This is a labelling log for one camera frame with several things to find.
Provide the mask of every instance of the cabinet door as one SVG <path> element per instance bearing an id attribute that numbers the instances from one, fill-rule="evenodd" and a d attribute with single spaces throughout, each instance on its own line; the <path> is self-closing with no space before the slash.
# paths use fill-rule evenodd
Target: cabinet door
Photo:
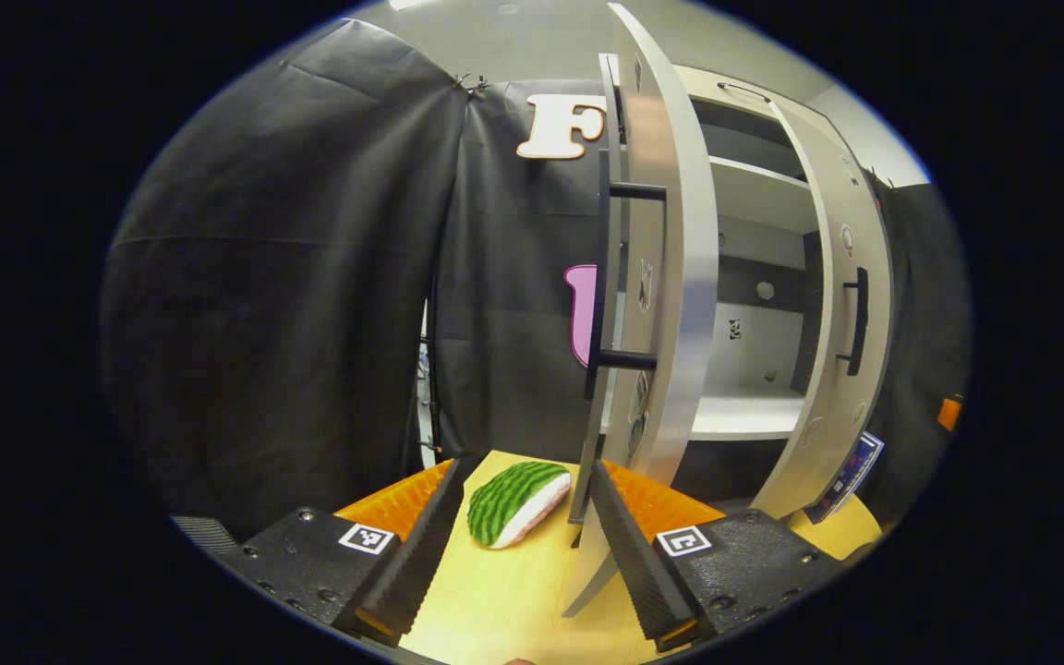
<path id="1" fill-rule="evenodd" d="M 624 179 L 666 186 L 667 200 L 630 201 L 619 350 L 654 353 L 655 367 L 618 371 L 602 458 L 670 484 L 709 366 L 717 309 L 717 202 L 709 152 L 679 74 L 632 14 L 616 3 L 610 10 L 627 136 Z M 602 409 L 600 396 L 595 409 Z M 573 612 L 615 570 L 592 505 L 575 561 L 566 589 Z"/>
<path id="2" fill-rule="evenodd" d="M 752 502 L 781 518 L 820 500 L 869 420 L 890 345 L 893 283 L 884 228 L 857 156 L 827 117 L 767 94 L 807 170 L 824 276 L 819 345 L 802 412 Z"/>

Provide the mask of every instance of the yellow table surface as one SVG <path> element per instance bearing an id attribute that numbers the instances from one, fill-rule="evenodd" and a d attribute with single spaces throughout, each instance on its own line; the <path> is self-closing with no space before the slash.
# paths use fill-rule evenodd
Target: yellow table surface
<path id="1" fill-rule="evenodd" d="M 839 561 L 848 559 L 863 544 L 876 543 L 881 537 L 881 527 L 857 496 L 846 498 L 839 510 L 818 525 L 812 525 L 799 510 L 795 511 L 786 526 L 802 539 L 822 549 L 828 556 Z"/>
<path id="2" fill-rule="evenodd" d="M 515 658 L 535 665 L 624 665 L 660 658 L 654 642 L 643 638 L 621 576 L 578 616 L 562 619 L 578 554 L 569 546 L 580 527 L 569 523 L 567 510 L 578 465 L 562 464 L 572 472 L 573 488 L 515 546 L 491 550 L 470 538 L 466 509 L 473 489 L 527 460 L 491 451 L 465 481 L 451 539 L 400 647 L 451 665 L 503 665 Z"/>

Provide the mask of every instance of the black handle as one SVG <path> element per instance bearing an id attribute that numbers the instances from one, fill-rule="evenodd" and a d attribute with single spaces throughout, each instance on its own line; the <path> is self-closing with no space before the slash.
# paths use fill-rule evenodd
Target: black handle
<path id="1" fill-rule="evenodd" d="M 591 322 L 591 361 L 585 367 L 585 400 L 594 401 L 599 381 L 599 367 L 654 369 L 652 353 L 612 352 L 602 349 L 602 317 L 605 315 L 606 255 L 610 244 L 610 197 L 667 201 L 666 186 L 642 185 L 637 182 L 610 182 L 610 151 L 598 149 L 598 260 L 594 281 L 594 320 Z"/>
<path id="2" fill-rule="evenodd" d="M 848 376 L 857 376 L 861 371 L 865 333 L 869 329 L 869 270 L 857 268 L 857 282 L 845 282 L 844 287 L 857 289 L 857 332 L 852 334 L 851 353 L 836 353 L 836 358 L 848 361 Z"/>
<path id="3" fill-rule="evenodd" d="M 767 102 L 767 104 L 769 102 L 769 97 L 763 95 L 762 93 L 758 93 L 757 89 L 750 89 L 748 87 L 741 87 L 739 85 L 733 85 L 731 83 L 725 83 L 725 81 L 721 81 L 721 83 L 718 83 L 717 87 L 720 87 L 721 89 L 725 89 L 726 93 L 728 93 L 728 89 L 727 89 L 728 87 L 735 87 L 737 89 L 745 89 L 745 92 L 747 92 L 747 93 L 753 93 L 757 96 L 763 98 L 763 100 L 765 100 Z"/>

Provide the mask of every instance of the plush watermelon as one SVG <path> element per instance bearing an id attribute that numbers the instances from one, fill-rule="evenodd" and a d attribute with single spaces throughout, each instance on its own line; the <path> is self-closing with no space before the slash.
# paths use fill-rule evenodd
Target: plush watermelon
<path id="1" fill-rule="evenodd" d="M 569 470 L 550 462 L 514 464 L 470 495 L 470 537 L 491 549 L 518 543 L 569 493 Z"/>

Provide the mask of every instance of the wooden table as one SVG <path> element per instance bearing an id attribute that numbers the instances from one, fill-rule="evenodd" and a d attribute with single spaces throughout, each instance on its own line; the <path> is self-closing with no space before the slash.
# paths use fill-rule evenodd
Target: wooden table
<path id="1" fill-rule="evenodd" d="M 465 481 L 465 499 L 430 593 L 401 638 L 401 648 L 451 665 L 503 665 L 515 658 L 535 665 L 625 665 L 653 661 L 654 642 L 643 638 L 627 586 L 617 576 L 572 619 L 562 619 L 570 548 L 570 489 L 562 504 L 515 546 L 489 550 L 470 538 L 470 494 L 497 472 L 529 458 L 491 451 Z M 562 464 L 578 483 L 578 465 Z"/>

